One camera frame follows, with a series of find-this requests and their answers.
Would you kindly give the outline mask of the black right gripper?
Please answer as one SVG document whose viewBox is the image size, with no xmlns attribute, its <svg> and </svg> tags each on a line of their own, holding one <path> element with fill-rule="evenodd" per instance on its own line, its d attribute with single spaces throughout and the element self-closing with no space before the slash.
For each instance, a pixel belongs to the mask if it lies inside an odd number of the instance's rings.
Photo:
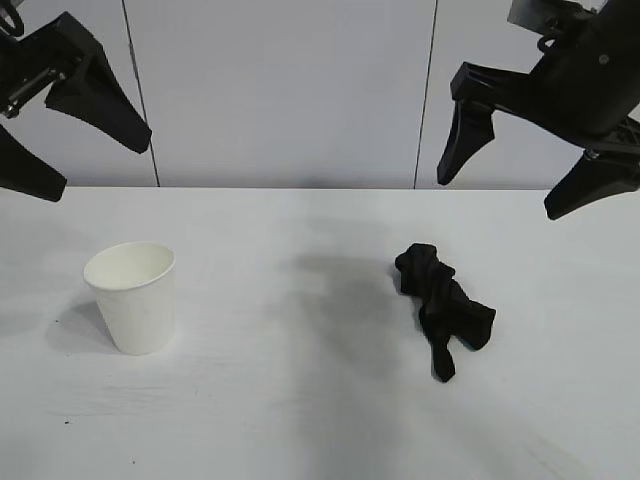
<svg viewBox="0 0 640 480">
<path fill-rule="evenodd" d="M 639 4 L 515 1 L 510 23 L 539 34 L 542 56 L 528 73 L 463 63 L 451 81 L 450 133 L 437 166 L 449 185 L 465 163 L 495 139 L 494 111 L 523 118 L 583 146 L 603 138 L 639 104 Z M 544 199 L 557 220 L 599 200 L 639 189 L 639 158 L 586 153 Z"/>
</svg>

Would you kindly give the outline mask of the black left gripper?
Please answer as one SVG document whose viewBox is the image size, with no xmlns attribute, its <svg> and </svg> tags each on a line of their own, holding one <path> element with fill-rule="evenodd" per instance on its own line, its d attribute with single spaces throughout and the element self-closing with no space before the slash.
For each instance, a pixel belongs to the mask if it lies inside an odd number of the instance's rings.
<svg viewBox="0 0 640 480">
<path fill-rule="evenodd" d="M 124 147 L 144 153 L 152 130 L 124 94 L 102 44 L 73 15 L 61 13 L 22 39 L 16 12 L 1 22 L 1 112 L 15 118 L 44 89 L 45 105 L 81 120 Z M 1 127 L 1 187 L 58 202 L 67 179 Z"/>
</svg>

